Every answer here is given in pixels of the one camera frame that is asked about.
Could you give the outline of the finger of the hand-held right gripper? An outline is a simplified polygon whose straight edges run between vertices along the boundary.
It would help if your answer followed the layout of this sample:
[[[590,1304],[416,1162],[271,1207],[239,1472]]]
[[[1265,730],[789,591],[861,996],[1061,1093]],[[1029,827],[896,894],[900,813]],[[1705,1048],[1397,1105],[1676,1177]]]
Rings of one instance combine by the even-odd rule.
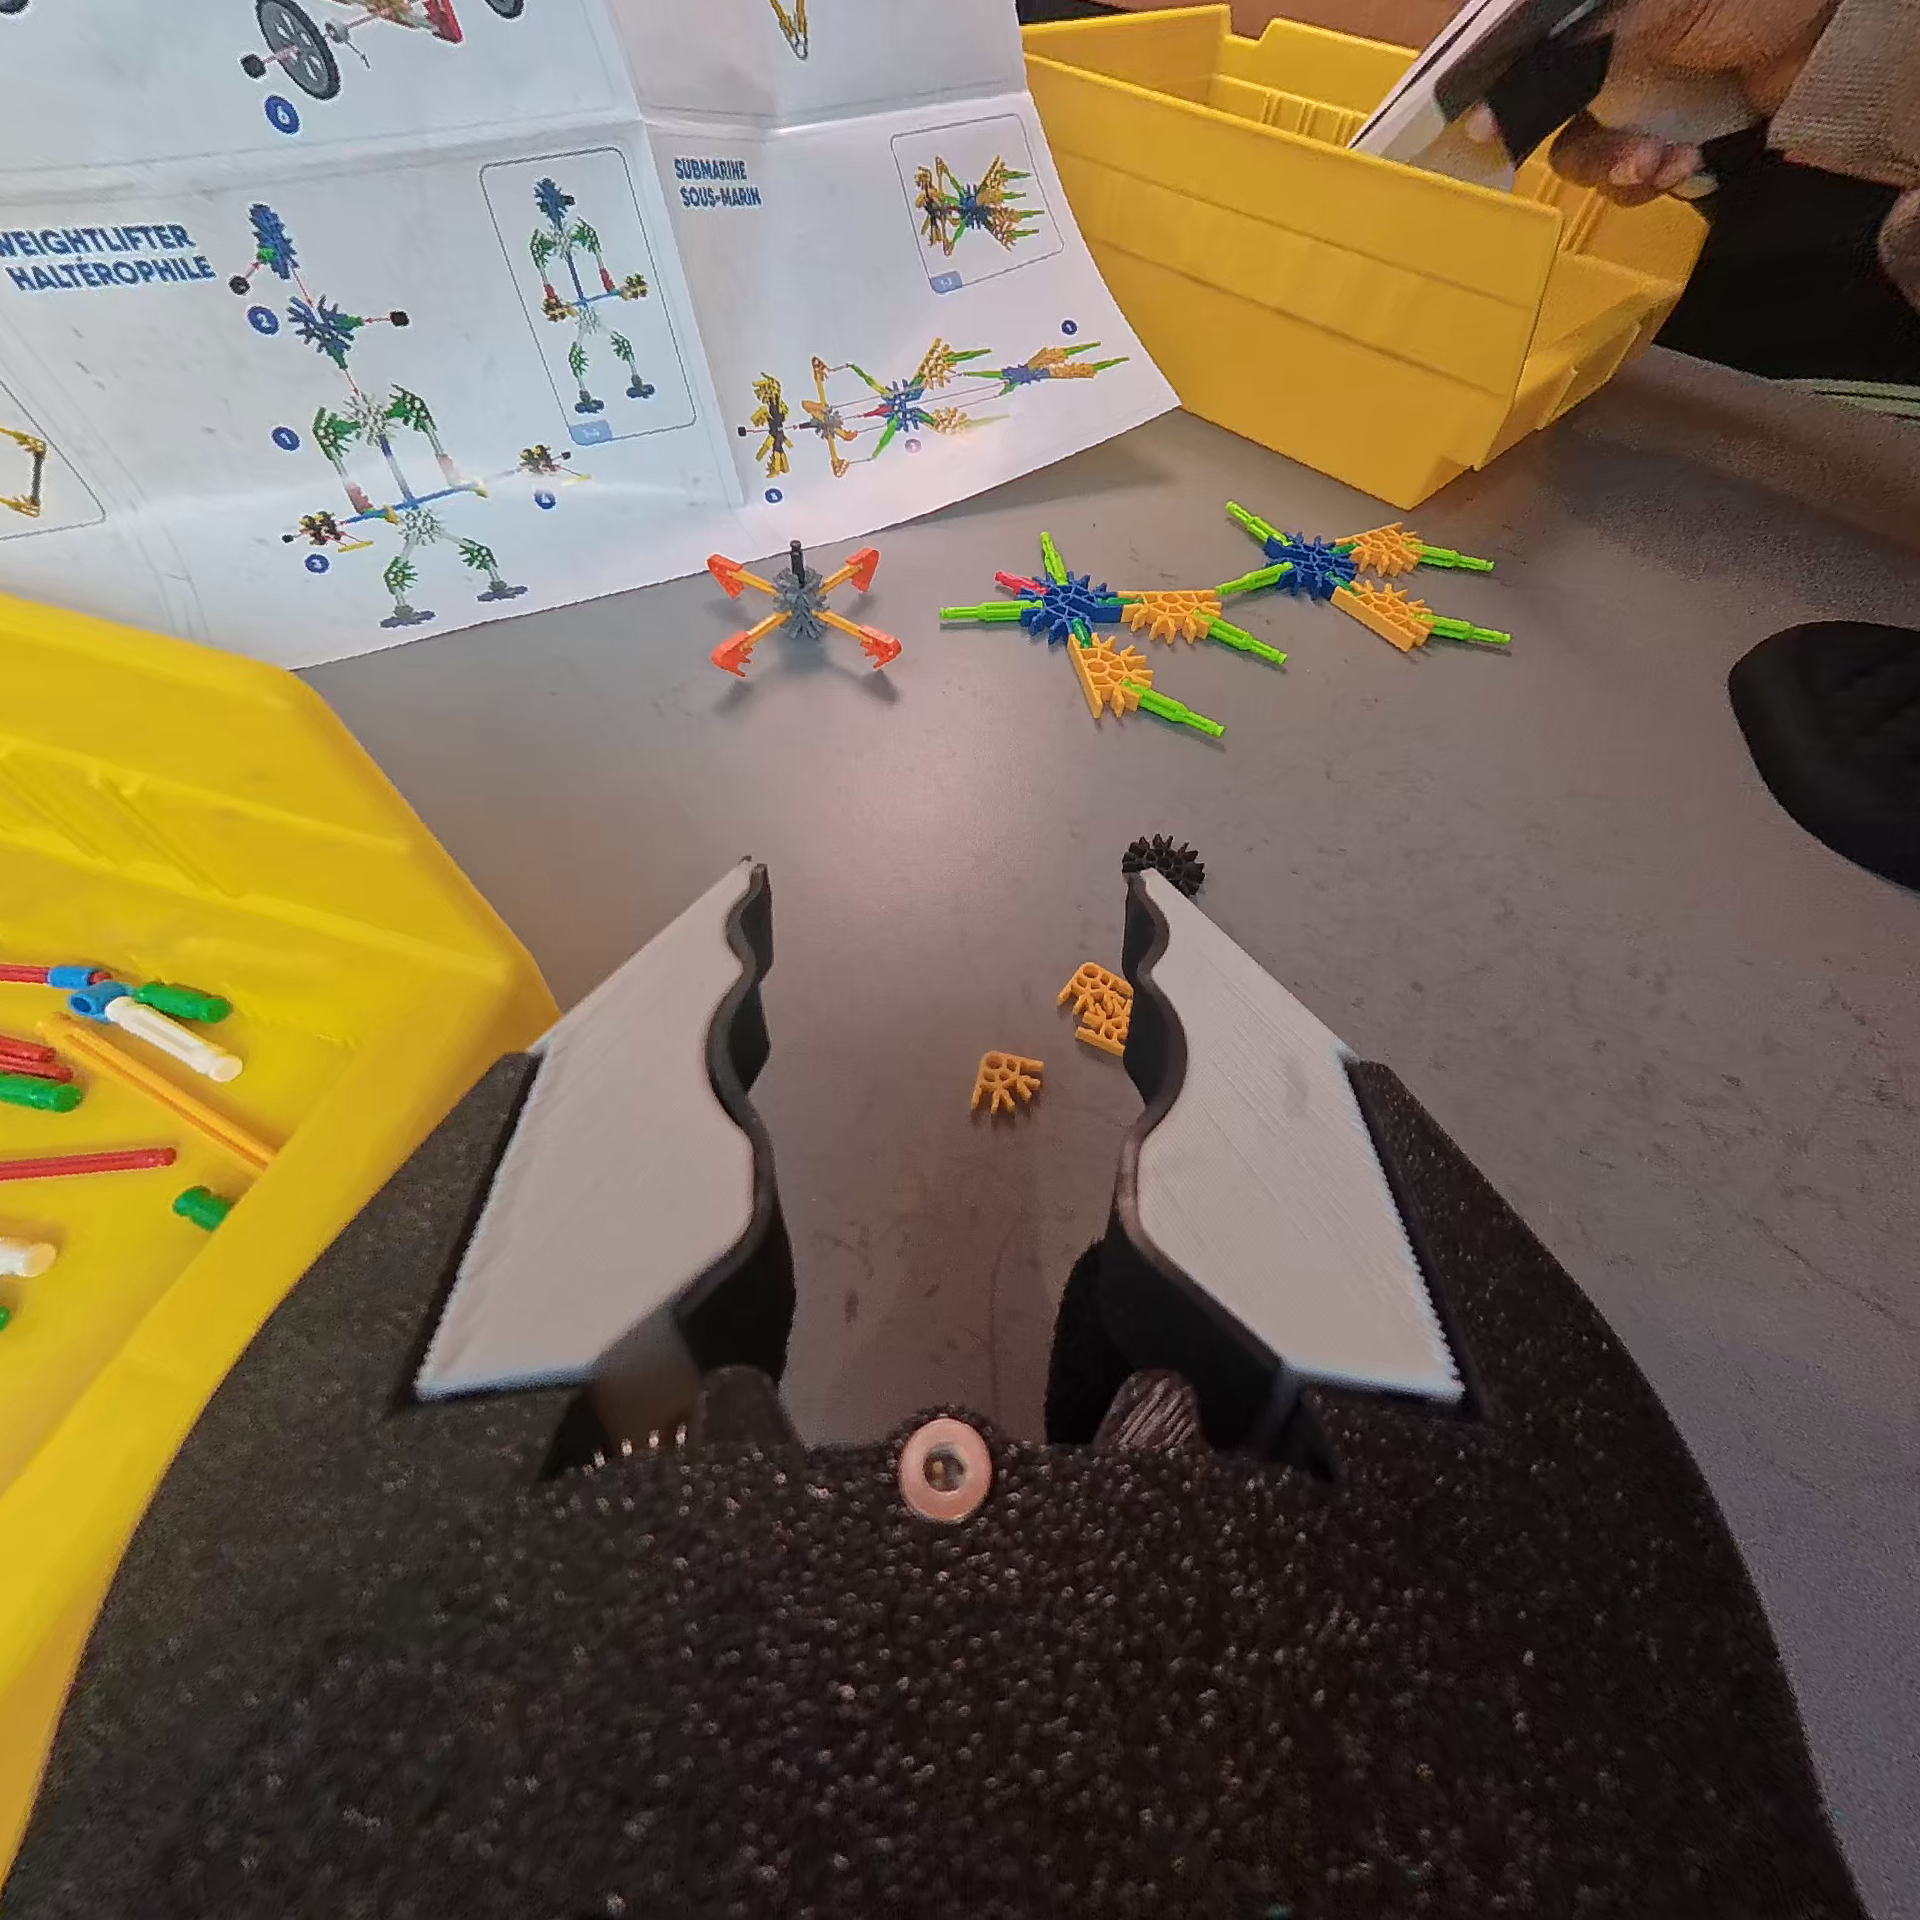
[[[1478,164],[1478,106],[1555,34],[1613,34],[1613,0],[1473,0],[1349,134],[1349,152],[1516,194],[1519,173]]]

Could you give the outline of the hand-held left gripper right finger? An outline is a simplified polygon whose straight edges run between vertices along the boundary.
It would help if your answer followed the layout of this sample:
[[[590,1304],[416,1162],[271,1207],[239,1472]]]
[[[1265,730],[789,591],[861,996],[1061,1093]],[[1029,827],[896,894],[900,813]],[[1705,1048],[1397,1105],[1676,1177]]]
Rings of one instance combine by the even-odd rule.
[[[1078,1256],[1041,1436],[1090,1448],[1133,1386],[1190,1386],[1210,1448],[1319,1448],[1316,1386],[1473,1407],[1453,1304],[1364,1060],[1168,870],[1123,898],[1136,1119]]]

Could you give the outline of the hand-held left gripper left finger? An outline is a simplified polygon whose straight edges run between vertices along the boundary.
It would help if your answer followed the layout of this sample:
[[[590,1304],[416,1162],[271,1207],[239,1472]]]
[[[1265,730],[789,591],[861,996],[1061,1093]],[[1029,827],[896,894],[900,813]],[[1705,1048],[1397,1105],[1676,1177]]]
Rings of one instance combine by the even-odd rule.
[[[606,1440],[647,1440],[707,1374],[784,1380],[789,1225],[751,1112],[768,971],[773,883],[740,858],[531,1043],[416,1404],[578,1386]]]

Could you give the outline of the yellow plastic bin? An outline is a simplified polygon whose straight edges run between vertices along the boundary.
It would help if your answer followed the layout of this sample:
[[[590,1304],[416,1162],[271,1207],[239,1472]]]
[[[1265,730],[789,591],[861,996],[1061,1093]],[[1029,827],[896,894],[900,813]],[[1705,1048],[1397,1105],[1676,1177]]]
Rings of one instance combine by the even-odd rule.
[[[187,1424],[454,1100],[555,1026],[555,993],[303,682],[11,601],[0,695],[11,971],[230,996],[239,1082],[74,1026],[271,1149],[230,1162],[99,1071],[62,993],[11,980],[11,1043],[44,1043],[80,1082],[68,1112],[11,1100],[11,1165],[179,1149],[11,1181],[11,1241],[62,1249],[11,1275],[0,1336],[0,1767],[30,1804]]]
[[[1029,24],[1078,236],[1175,396],[1377,502],[1545,438],[1667,327],[1705,217],[1349,152],[1413,46],[1233,7]]]

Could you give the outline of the pile of green red pieces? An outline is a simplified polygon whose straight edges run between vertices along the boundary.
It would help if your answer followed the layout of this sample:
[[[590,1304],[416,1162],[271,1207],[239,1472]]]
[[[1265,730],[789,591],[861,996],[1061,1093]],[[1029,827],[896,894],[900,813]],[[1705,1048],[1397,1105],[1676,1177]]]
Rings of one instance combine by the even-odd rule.
[[[239,1112],[206,1105],[206,1093],[187,1093],[187,1075],[239,1082],[242,1054],[215,1031],[230,1022],[230,996],[187,993],[187,980],[128,980],[108,971],[35,971],[0,961],[11,993],[44,996],[44,1026],[0,1031],[0,1100],[11,1112],[80,1112],[99,1082],[132,1093],[206,1149],[219,1149],[242,1177],[271,1165],[271,1141],[251,1137]],[[11,1149],[0,1181],[108,1181],[108,1177],[179,1177],[179,1141],[50,1141],[50,1149]],[[179,1190],[170,1218],[190,1230],[230,1225],[239,1190]],[[35,1225],[11,1225],[0,1275],[35,1283],[62,1262],[62,1241]]]

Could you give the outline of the blue green yellow assembly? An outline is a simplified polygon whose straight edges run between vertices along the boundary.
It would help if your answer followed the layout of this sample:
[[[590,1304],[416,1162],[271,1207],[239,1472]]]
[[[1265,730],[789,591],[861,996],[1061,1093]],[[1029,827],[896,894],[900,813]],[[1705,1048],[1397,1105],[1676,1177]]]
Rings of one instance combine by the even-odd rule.
[[[1310,539],[1310,530],[1279,530],[1272,517],[1259,517],[1243,502],[1224,502],[1224,517],[1265,545],[1265,567],[1220,582],[1220,601],[1290,591],[1290,601],[1349,610],[1364,638],[1379,638],[1404,654],[1422,640],[1516,649],[1510,629],[1444,617],[1419,591],[1404,591],[1404,578],[1419,578],[1419,567],[1490,578],[1490,560],[1478,560],[1478,555],[1431,545],[1413,522]]]

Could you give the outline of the orange grey cross assembly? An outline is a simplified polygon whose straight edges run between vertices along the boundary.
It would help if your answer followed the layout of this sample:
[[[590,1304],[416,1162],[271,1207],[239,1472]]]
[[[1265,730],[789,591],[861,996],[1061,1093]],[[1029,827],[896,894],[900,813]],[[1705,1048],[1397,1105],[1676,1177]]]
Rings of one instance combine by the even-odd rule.
[[[877,545],[855,545],[840,567],[817,578],[803,560],[803,545],[789,539],[789,560],[773,578],[764,578],[729,555],[707,555],[707,578],[723,582],[723,601],[747,601],[747,591],[768,601],[768,610],[751,629],[740,629],[707,649],[707,668],[729,682],[747,682],[747,668],[768,638],[789,638],[789,640],[849,638],[877,674],[900,654],[900,638],[836,610],[836,591],[855,591],[855,601],[870,591]]]

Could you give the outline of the blue green assembly with red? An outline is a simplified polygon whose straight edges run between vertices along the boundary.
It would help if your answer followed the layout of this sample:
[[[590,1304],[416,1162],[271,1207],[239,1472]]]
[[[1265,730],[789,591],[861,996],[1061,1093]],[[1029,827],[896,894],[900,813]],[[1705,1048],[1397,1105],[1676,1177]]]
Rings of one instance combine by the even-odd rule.
[[[1037,640],[1074,654],[1074,682],[1090,718],[1148,710],[1199,737],[1224,737],[1224,721],[1162,695],[1162,674],[1133,638],[1220,640],[1233,654],[1282,668],[1282,649],[1272,649],[1265,638],[1224,617],[1224,591],[1117,591],[1117,582],[1090,582],[1086,567],[1074,567],[1046,530],[1041,530],[1041,578],[996,567],[996,601],[946,608],[941,629],[1029,629]]]

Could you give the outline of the white building instruction sheet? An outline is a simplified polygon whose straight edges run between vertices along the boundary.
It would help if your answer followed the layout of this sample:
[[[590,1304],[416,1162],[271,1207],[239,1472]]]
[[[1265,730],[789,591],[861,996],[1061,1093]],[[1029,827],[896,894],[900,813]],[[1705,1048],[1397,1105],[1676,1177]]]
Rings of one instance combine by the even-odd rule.
[[[11,601],[325,668],[1175,404],[1019,7],[11,7]]]

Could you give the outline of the black padded cushion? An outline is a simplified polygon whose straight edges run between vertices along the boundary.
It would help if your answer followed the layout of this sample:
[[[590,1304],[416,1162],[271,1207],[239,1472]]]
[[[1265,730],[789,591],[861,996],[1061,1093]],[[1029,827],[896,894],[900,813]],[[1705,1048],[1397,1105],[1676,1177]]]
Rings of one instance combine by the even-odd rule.
[[[1803,617],[1726,668],[1768,790],[1847,864],[1920,883],[1920,638]]]

